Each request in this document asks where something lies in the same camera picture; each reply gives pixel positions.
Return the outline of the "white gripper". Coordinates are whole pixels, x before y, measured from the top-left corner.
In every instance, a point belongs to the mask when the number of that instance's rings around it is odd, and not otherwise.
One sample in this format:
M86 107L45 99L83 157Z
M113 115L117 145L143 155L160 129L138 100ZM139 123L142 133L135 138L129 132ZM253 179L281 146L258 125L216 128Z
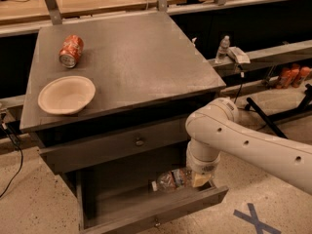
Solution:
M205 185L210 179L211 175L217 168L220 161L220 153L209 161L201 161L196 158L190 151L186 152L186 166L193 171L192 186L194 188Z

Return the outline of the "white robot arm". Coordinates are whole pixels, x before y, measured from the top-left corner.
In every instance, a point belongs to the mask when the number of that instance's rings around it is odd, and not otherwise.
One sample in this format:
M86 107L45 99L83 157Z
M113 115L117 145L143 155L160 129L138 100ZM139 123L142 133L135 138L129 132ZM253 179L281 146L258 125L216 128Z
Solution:
M238 124L237 106L219 97L190 114L187 165L198 175L215 169L221 151L312 194L312 146L260 133Z

